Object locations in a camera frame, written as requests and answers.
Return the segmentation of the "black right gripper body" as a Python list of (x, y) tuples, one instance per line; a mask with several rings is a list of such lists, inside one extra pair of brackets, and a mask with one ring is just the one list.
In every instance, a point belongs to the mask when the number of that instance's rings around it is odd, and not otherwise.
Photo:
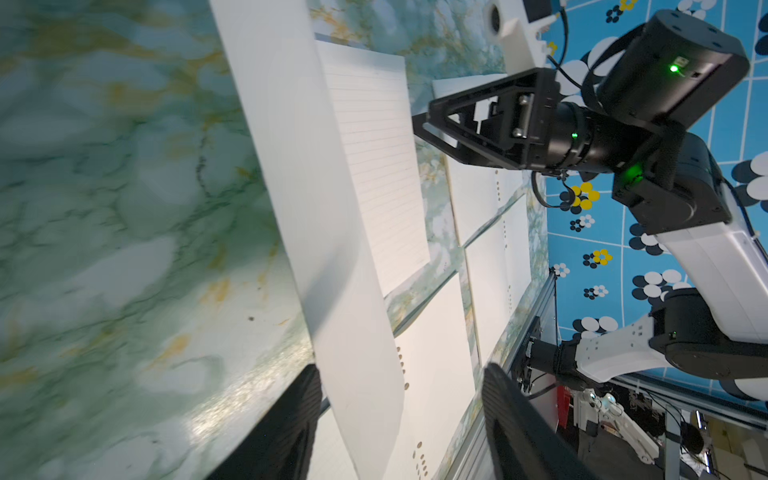
[(510, 77), (515, 87), (509, 168), (554, 173), (561, 170), (600, 174), (596, 124), (587, 109), (565, 102), (554, 71), (532, 68)]

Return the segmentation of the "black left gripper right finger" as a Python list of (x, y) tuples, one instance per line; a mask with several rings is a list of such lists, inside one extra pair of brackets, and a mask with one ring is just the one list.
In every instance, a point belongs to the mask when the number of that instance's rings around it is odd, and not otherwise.
[(597, 479), (495, 363), (484, 369), (481, 399), (498, 479)]

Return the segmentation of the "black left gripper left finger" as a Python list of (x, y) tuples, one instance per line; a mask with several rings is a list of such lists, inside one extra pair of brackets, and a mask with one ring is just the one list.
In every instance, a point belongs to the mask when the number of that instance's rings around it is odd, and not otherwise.
[(310, 364), (208, 477), (221, 480), (305, 479), (321, 404), (320, 373)]

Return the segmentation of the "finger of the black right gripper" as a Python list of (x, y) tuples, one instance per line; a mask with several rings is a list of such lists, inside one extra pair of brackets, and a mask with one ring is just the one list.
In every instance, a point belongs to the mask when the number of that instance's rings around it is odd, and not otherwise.
[(428, 104), (414, 134), (458, 162), (508, 170), (543, 168), (543, 70), (533, 68)]

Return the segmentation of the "orange cover notebook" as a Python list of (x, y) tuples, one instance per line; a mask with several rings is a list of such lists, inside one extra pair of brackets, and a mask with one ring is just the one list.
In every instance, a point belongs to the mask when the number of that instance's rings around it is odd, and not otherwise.
[[(455, 94), (506, 76), (488, 74), (433, 80), (434, 97)], [(470, 117), (478, 124), (478, 132), (481, 122), (488, 118), (492, 101), (496, 101), (496, 97), (480, 101)], [(527, 178), (522, 171), (469, 166), (452, 158), (447, 160), (447, 173), (457, 238), (461, 246), (468, 244), (478, 231), (498, 215), (499, 210), (506, 208)]]

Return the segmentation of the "purple cover notebook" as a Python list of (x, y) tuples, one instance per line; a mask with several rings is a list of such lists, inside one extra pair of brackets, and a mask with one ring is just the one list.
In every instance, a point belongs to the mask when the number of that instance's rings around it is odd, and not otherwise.
[(419, 314), (381, 343), (318, 422), (311, 479), (435, 479), (475, 394), (461, 282), (449, 277)]

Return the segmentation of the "green cover notebook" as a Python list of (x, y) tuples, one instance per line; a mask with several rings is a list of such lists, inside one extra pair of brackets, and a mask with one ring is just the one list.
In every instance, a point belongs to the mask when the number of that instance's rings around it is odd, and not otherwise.
[(410, 479), (405, 380), (303, 1), (216, 1), (322, 385), (361, 479)]

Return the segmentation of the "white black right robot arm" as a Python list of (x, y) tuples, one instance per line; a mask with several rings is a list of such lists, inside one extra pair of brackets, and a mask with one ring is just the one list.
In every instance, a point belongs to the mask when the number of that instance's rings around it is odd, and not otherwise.
[(553, 70), (532, 68), (431, 101), (417, 137), (458, 162), (585, 180), (657, 237), (691, 279), (630, 326), (558, 345), (532, 340), (528, 367), (585, 389), (674, 367), (733, 397), (767, 398), (767, 254), (735, 189), (690, 132), (749, 70), (742, 43), (707, 22), (660, 10), (601, 55), (580, 104)]

